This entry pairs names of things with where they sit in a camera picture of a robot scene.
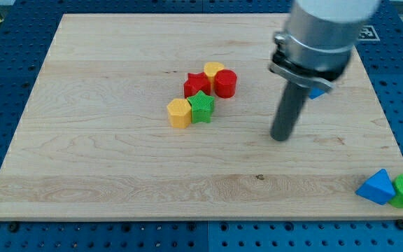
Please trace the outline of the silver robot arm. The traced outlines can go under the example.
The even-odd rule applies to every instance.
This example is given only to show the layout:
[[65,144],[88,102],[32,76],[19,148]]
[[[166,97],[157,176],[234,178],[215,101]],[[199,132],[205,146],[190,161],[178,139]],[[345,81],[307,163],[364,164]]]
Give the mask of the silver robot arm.
[[329,92],[380,0],[294,0],[269,70],[303,88]]

